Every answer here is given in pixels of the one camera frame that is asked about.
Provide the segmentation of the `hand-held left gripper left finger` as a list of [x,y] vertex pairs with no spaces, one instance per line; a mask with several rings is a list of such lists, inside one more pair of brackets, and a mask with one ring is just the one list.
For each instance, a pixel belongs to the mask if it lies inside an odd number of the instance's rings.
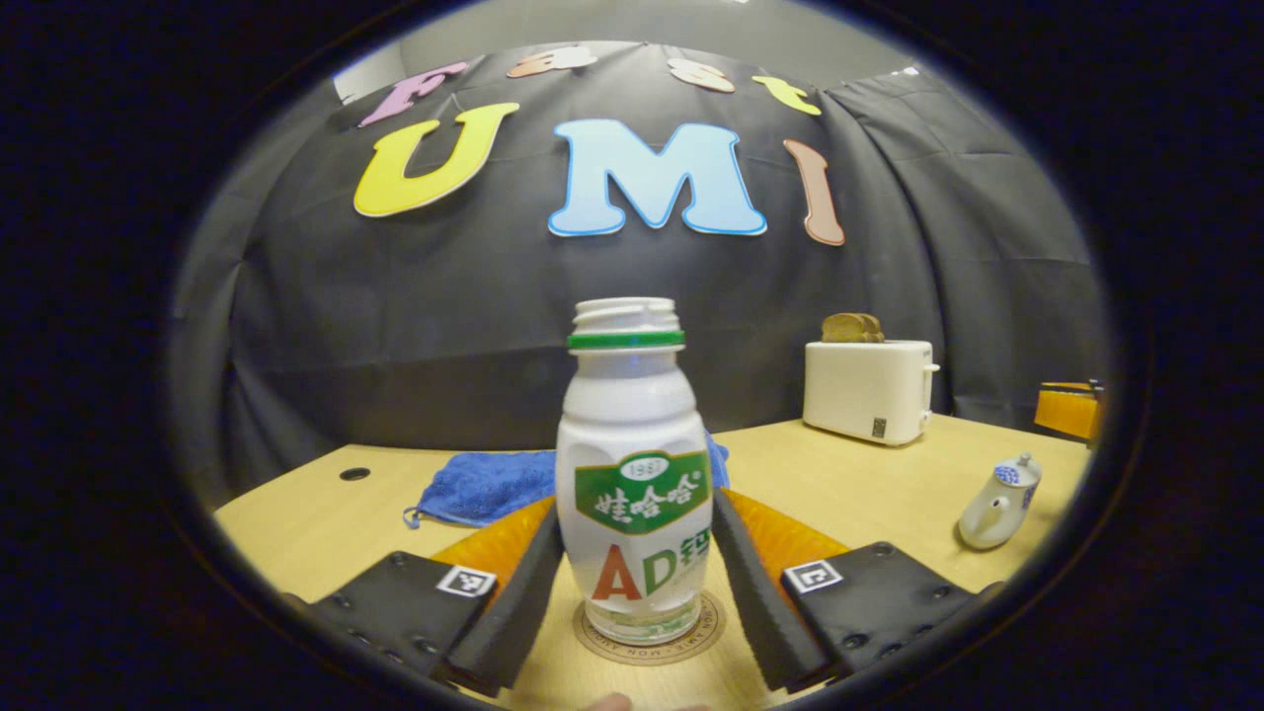
[[531,653],[561,558],[557,509],[545,497],[434,555],[391,552],[306,609],[411,676],[494,697]]

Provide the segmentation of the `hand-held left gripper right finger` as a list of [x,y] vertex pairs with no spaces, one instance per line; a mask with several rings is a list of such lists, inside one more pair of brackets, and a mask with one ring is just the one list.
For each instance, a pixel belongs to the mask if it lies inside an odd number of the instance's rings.
[[971,592],[889,541],[841,544],[732,490],[717,490],[712,534],[742,630],[772,691],[834,684],[954,626],[999,595]]

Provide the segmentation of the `round brown coaster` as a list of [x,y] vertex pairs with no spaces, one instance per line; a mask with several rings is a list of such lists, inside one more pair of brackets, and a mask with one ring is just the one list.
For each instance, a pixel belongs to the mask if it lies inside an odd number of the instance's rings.
[[686,634],[656,645],[628,645],[604,636],[588,621],[583,605],[573,615],[573,631],[586,652],[618,665],[638,668],[678,665],[700,657],[724,635],[726,625],[722,603],[710,592],[702,595],[699,616]]

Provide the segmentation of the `white blue-patterned teacup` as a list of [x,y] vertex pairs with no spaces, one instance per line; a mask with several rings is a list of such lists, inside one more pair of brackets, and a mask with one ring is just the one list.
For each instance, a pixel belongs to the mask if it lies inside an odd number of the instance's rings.
[[1040,478],[1025,474],[988,477],[957,522],[963,543],[988,550],[1010,540],[1026,520],[1039,485]]

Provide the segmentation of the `white water bottle green label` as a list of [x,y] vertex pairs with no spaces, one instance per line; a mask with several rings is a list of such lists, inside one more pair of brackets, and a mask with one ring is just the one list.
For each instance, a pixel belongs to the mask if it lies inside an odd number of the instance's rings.
[[555,491],[584,616],[623,645],[661,645],[702,612],[714,510],[707,431],[669,299],[586,300],[557,428]]

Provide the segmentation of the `blue towel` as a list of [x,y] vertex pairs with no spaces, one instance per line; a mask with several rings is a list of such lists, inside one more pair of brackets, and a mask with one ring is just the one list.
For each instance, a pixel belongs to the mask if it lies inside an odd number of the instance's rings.
[[488,525],[557,496],[564,521],[638,536],[708,509],[724,454],[700,428],[659,436],[565,434],[560,450],[464,453],[439,469],[416,512]]

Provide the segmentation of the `white toaster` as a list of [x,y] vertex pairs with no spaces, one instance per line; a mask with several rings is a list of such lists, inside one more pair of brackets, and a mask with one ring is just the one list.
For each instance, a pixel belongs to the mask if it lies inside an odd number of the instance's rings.
[[808,343],[803,423],[886,447],[908,445],[930,423],[938,369],[929,342]]

